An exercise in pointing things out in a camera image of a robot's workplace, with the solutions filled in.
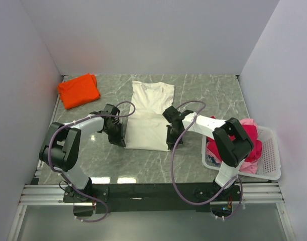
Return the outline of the cream white t shirt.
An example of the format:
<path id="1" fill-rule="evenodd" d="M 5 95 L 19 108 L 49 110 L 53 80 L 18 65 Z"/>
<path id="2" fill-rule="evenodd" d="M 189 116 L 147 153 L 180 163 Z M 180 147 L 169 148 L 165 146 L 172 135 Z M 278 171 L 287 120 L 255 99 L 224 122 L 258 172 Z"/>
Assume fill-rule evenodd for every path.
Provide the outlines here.
<path id="1" fill-rule="evenodd" d="M 162 113 L 173 104 L 174 85 L 133 81 L 132 87 L 131 102 L 136 109 L 128 117 L 126 148 L 167 152 L 168 121 Z"/>

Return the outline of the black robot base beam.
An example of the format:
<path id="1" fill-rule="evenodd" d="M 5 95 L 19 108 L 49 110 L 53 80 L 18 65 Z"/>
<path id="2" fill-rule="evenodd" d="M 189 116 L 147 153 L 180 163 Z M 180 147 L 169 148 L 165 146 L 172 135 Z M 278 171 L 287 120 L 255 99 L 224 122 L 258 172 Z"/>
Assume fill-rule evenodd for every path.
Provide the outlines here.
<path id="1" fill-rule="evenodd" d="M 158 184 L 94 184 L 84 197 L 72 187 L 65 188 L 63 202 L 74 204 L 74 214 L 78 217 L 93 213 L 132 211 L 180 211 L 195 210 L 211 212 L 211 206 L 220 208 L 218 213 L 226 216 L 232 211 L 231 204 L 239 201 L 241 188 L 238 185 L 222 191 L 218 197 L 206 205 L 194 206 L 184 202 L 171 183 Z"/>

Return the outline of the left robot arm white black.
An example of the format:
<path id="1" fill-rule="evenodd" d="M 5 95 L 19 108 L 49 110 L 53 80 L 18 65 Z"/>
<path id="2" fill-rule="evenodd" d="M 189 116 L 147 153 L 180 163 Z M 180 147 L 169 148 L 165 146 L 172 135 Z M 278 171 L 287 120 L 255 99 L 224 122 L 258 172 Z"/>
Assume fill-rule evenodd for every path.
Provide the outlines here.
<path id="1" fill-rule="evenodd" d="M 75 196 L 82 202 L 93 195 L 92 181 L 77 165 L 81 139 L 93 133 L 105 133 L 112 145 L 125 147 L 123 124 L 117 106 L 106 104 L 104 110 L 67 124 L 50 125 L 39 152 L 39 159 L 75 186 Z"/>

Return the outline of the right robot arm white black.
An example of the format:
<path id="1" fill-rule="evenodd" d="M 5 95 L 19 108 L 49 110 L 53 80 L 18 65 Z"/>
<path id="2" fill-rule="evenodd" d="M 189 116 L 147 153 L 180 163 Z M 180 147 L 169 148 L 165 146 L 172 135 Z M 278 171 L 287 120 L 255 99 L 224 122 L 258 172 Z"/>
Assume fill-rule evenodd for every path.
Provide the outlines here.
<path id="1" fill-rule="evenodd" d="M 254 148 L 239 120 L 233 117 L 229 120 L 214 119 L 192 110 L 179 112 L 173 106 L 167 108 L 162 115 L 169 123 L 166 143 L 172 151 L 172 161 L 176 147 L 182 143 L 186 132 L 198 133 L 214 140 L 222 163 L 215 178 L 217 185 L 213 188 L 213 195 L 218 200 L 225 200 L 231 194 L 230 186 L 240 166 Z"/>

